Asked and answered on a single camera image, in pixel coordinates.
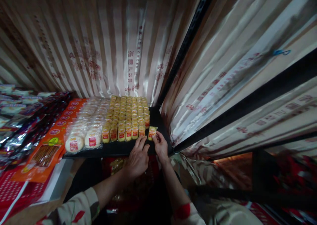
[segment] black tray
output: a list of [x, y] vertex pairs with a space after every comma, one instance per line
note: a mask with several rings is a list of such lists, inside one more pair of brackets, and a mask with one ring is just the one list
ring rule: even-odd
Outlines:
[[[170, 143], [170, 137], [167, 133], [166, 127], [164, 125], [162, 116], [158, 109], [150, 108], [150, 125], [154, 127], [158, 127], [158, 131], [162, 133], [168, 144], [168, 154], [173, 152], [172, 145]], [[96, 148], [92, 150], [80, 151], [74, 155], [65, 154], [64, 158], [76, 158], [76, 157], [85, 157], [85, 158], [96, 158], [96, 157], [118, 157], [118, 156], [128, 156], [134, 147], [135, 140], [131, 140], [129, 142], [110, 142], [103, 143], [102, 148]], [[155, 155], [154, 142], [146, 140], [145, 144], [149, 144], [150, 148], [148, 151], [149, 155]]]

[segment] hand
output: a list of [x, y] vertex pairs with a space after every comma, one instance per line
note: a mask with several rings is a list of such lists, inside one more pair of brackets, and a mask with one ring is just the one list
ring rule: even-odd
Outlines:
[[148, 150], [150, 145], [144, 145], [145, 141], [146, 136], [139, 137], [129, 155], [125, 169], [127, 170], [127, 176], [132, 180], [142, 175], [149, 166]]
[[169, 162], [167, 154], [167, 141], [165, 140], [163, 134], [161, 134], [159, 131], [156, 131], [156, 136], [152, 139], [155, 143], [155, 151], [161, 164]]

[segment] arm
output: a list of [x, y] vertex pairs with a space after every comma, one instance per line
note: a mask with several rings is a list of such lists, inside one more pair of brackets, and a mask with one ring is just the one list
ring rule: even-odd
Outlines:
[[127, 187], [146, 171], [149, 164], [146, 136], [138, 138], [127, 164], [115, 175], [72, 197], [36, 224], [91, 224], [116, 193]]
[[168, 196], [171, 201], [173, 210], [173, 219], [176, 224], [201, 224], [206, 225], [204, 220], [198, 214], [195, 206], [185, 193], [181, 183], [179, 182], [175, 171], [172, 167], [170, 159], [167, 154], [167, 142], [164, 136], [156, 131], [156, 136], [153, 137], [155, 143], [155, 151], [158, 155], [158, 159], [162, 165], [162, 171]]
[[155, 143], [156, 154], [158, 155], [159, 161], [162, 165], [162, 170], [167, 187], [167, 192], [172, 205], [172, 210], [175, 214], [178, 208], [191, 203], [191, 200], [186, 195], [172, 167], [170, 159], [167, 155], [167, 142], [164, 136], [157, 131], [156, 137], [153, 137], [153, 141]]
[[146, 136], [143, 138], [139, 137], [136, 140], [126, 167], [93, 187], [98, 197], [100, 210], [105, 207], [113, 196], [127, 187], [148, 168], [148, 149], [150, 145], [144, 146], [145, 140]]

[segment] person's left hand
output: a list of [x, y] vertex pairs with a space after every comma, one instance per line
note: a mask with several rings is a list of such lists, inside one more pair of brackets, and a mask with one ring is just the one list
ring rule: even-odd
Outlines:
[[129, 176], [133, 180], [142, 175], [142, 173], [146, 171], [149, 165], [148, 150], [150, 148], [150, 145], [144, 145], [145, 141], [146, 136], [144, 136], [143, 138], [139, 137], [136, 140], [125, 167], [127, 170], [127, 176]]

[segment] orange package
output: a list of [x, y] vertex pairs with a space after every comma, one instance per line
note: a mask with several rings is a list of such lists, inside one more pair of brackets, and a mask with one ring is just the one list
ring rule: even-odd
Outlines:
[[44, 183], [55, 165], [65, 154], [64, 135], [69, 123], [73, 121], [87, 99], [74, 99], [63, 111], [61, 117], [41, 139], [30, 155], [25, 167], [15, 173], [14, 181]]

